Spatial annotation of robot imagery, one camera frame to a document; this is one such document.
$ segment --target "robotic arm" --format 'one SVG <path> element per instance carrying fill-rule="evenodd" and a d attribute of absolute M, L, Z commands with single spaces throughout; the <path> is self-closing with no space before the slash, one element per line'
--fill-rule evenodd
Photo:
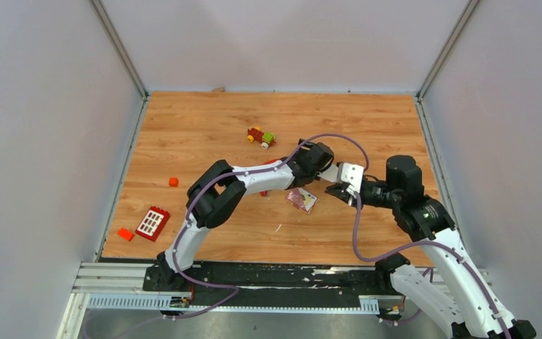
<path fill-rule="evenodd" d="M 410 246 L 420 245 L 433 261 L 455 301 L 423 279 L 400 254 L 379 261 L 377 267 L 385 268 L 389 273 L 386 281 L 413 300 L 448 338 L 506 338 L 502 324 L 513 339 L 535 338 L 532 325 L 517 321 L 478 274 L 444 206 L 424 194 L 421 169 L 412 157 L 391 157 L 385 181 L 368 180 L 371 176 L 364 175 L 362 166 L 333 164 L 333 159 L 333 152 L 325 144 L 309 142 L 287 161 L 282 158 L 255 167 L 236 167 L 225 160 L 217 161 L 188 190 L 186 206 L 191 212 L 175 242 L 163 257 L 159 255 L 159 262 L 165 263 L 169 272 L 190 268 L 208 232 L 229 218 L 243 196 L 302 187 L 326 179 L 336 183 L 326 193 L 350 206 L 356 206 L 360 198 L 364 205 L 391 209 L 397 225 L 415 242 Z M 212 185 L 214 181 L 225 188 L 222 193 Z M 444 250 L 444 246 L 457 252 L 462 260 Z M 477 276 L 482 284 L 475 281 Z M 497 306 L 497 314 L 490 309 L 490 302 Z"/>

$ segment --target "small orange cube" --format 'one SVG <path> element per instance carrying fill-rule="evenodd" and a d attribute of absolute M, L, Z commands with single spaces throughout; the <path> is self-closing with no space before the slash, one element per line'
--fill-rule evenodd
<path fill-rule="evenodd" d="M 134 233 L 126 230 L 125 228 L 119 229 L 119 231 L 117 231 L 117 235 L 119 235 L 120 237 L 124 238 L 127 241 L 131 241 L 132 238 L 134 238 Z"/>
<path fill-rule="evenodd" d="M 179 185 L 179 180 L 177 178 L 169 178 L 169 185 L 171 187 L 177 187 Z"/>

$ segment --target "wooden surface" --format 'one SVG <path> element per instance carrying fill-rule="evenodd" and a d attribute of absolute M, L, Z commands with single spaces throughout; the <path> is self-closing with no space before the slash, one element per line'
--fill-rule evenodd
<path fill-rule="evenodd" d="M 277 145 L 263 150 L 246 140 L 246 130 L 261 126 Z M 385 161 L 407 154 L 423 169 L 426 193 L 438 196 L 412 96 L 286 93 L 154 93 L 150 98 L 119 203 L 104 245 L 104 257 L 154 258 L 173 242 L 186 212 L 186 191 L 219 159 L 254 166 L 287 156 L 299 138 L 323 132 L 357 140 L 371 158 L 367 174 L 385 178 Z M 324 138 L 336 161 L 364 165 L 347 141 Z M 179 187 L 168 185 L 179 178 Z M 310 215 L 294 208 L 287 191 L 245 197 L 231 218 L 209 233 L 196 258 L 213 261 L 362 264 L 351 245 L 355 209 L 324 194 L 327 182 L 307 186 L 319 197 Z M 127 242 L 120 227 L 135 231 L 150 206 L 171 213 L 153 243 L 136 236 Z M 359 248 L 375 256 L 410 239 L 389 210 L 363 209 Z M 418 249 L 404 253 L 419 266 L 431 266 Z"/>

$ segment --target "white wall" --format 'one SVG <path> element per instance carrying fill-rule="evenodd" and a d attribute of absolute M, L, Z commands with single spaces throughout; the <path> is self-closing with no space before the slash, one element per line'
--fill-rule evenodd
<path fill-rule="evenodd" d="M 53 338 L 140 99 L 88 1 L 0 1 L 0 338 Z"/>
<path fill-rule="evenodd" d="M 426 105 L 467 246 L 542 338 L 542 1 L 483 1 Z"/>
<path fill-rule="evenodd" d="M 416 91 L 466 0 L 104 0 L 149 90 Z"/>

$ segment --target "toy train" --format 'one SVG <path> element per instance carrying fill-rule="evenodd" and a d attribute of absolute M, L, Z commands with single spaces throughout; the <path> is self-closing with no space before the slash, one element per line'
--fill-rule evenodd
<path fill-rule="evenodd" d="M 249 129 L 246 139 L 250 142 L 258 141 L 260 147 L 264 150 L 275 145 L 275 135 L 273 133 L 263 133 L 259 126 Z"/>

